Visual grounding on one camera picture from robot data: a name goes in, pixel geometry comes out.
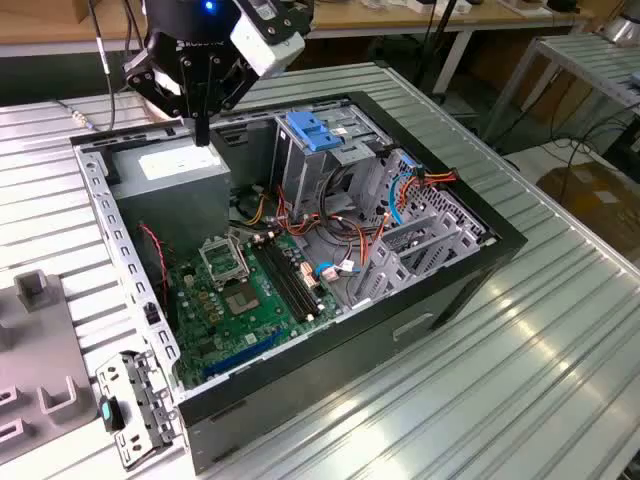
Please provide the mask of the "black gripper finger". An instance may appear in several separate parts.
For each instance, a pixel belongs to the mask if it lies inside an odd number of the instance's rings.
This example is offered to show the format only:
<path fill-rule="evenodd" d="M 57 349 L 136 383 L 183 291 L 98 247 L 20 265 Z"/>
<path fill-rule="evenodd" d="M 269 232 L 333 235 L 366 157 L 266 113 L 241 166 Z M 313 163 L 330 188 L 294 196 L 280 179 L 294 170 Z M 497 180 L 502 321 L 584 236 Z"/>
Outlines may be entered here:
<path fill-rule="evenodd" d="M 140 51 L 123 66 L 126 84 L 166 116 L 180 119 L 199 145 L 198 96 L 186 86 L 175 82 L 168 74 L 154 67 L 147 50 Z"/>
<path fill-rule="evenodd" d="M 199 112 L 199 145 L 210 143 L 210 119 L 231 110 L 258 80 L 258 75 L 242 57 L 209 57 L 203 104 Z"/>

